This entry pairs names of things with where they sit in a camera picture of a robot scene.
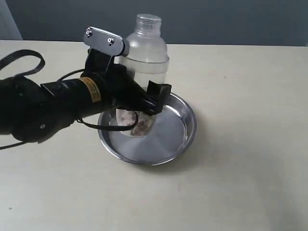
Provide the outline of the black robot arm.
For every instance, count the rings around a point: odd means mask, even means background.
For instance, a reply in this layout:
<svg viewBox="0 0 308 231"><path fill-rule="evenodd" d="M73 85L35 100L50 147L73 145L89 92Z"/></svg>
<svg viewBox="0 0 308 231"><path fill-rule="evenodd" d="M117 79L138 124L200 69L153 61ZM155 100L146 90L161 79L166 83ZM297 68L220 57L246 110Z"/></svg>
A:
<svg viewBox="0 0 308 231"><path fill-rule="evenodd" d="M44 142L74 122L115 108L159 114L171 92L169 84L152 81L144 90L113 55L95 49L88 50L79 78L67 74L43 84L28 78L44 65L41 60L35 69L0 82L0 132L18 145Z"/></svg>

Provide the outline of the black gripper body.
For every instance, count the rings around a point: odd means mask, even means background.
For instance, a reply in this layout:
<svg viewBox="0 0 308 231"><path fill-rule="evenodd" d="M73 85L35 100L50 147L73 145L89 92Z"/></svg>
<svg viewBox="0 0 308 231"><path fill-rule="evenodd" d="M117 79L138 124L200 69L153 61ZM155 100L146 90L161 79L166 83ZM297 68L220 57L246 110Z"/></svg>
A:
<svg viewBox="0 0 308 231"><path fill-rule="evenodd" d="M114 63L114 57L88 49L83 77L93 79L113 106L156 114L156 83L149 80L146 87L137 84L124 65Z"/></svg>

